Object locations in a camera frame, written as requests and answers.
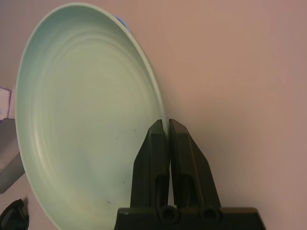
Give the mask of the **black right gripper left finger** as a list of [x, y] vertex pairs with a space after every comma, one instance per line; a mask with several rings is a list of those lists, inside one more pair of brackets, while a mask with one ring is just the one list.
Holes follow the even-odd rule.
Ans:
[[134, 160], [131, 208], [160, 208], [168, 203], [169, 193], [168, 141], [161, 120], [147, 131]]

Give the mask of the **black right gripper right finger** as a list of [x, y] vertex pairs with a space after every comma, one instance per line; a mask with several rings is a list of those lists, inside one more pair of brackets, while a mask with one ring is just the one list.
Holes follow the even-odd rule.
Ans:
[[187, 128], [169, 120], [169, 153], [174, 203], [178, 208], [221, 207], [206, 157]]

